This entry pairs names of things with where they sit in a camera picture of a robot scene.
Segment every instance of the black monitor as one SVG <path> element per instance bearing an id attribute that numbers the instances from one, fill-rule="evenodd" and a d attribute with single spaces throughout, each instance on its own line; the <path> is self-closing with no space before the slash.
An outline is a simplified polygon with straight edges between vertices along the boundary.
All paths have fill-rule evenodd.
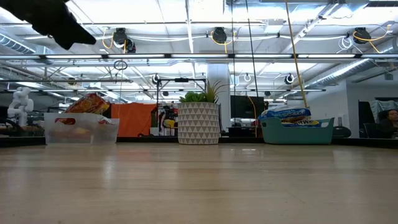
<path id="1" fill-rule="evenodd" d="M 231 96 L 231 118 L 258 118 L 264 111 L 264 98 L 250 96 Z M 254 107 L 256 106 L 256 115 L 254 115 Z"/>
<path id="2" fill-rule="evenodd" d="M 0 106 L 0 118 L 7 118 L 8 107 Z"/>

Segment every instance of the table surface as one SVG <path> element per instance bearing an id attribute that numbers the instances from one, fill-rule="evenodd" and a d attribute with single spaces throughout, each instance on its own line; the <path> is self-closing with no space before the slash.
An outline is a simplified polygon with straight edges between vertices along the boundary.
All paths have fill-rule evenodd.
<path id="1" fill-rule="evenodd" d="M 0 223 L 397 223 L 398 151 L 220 144 L 0 150 Z"/>

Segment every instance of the white pillar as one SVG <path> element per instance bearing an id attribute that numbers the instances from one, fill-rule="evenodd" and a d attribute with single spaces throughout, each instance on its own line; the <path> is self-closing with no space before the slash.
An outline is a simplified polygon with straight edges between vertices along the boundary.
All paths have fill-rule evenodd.
<path id="1" fill-rule="evenodd" d="M 221 105 L 221 124 L 223 130 L 228 132 L 231 126 L 231 93 L 229 92 L 230 77 L 229 68 L 226 64 L 208 64 L 207 65 L 207 79 L 210 85 L 217 81 L 221 81 L 219 85 L 218 104 Z"/>

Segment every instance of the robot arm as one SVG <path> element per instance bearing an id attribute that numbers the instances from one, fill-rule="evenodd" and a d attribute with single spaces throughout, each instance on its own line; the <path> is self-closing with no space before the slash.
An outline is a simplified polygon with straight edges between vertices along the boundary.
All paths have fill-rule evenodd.
<path id="1" fill-rule="evenodd" d="M 26 126 L 27 113 L 33 111 L 33 100 L 29 99 L 28 94 L 30 93 L 30 88 L 19 87 L 17 91 L 13 94 L 12 103 L 8 107 L 8 117 L 13 118 L 19 117 L 19 126 Z"/>

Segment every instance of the green plant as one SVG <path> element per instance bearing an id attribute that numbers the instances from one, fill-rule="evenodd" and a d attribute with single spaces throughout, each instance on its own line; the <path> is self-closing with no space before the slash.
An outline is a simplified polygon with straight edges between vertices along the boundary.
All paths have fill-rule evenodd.
<path id="1" fill-rule="evenodd" d="M 224 85 L 220 85 L 221 81 L 214 82 L 214 84 L 210 85 L 210 82 L 207 80 L 207 88 L 203 90 L 201 93 L 194 93 L 189 91 L 185 97 L 180 97 L 181 103 L 192 103 L 192 102 L 209 102 L 209 103 L 217 103 L 220 88 Z"/>

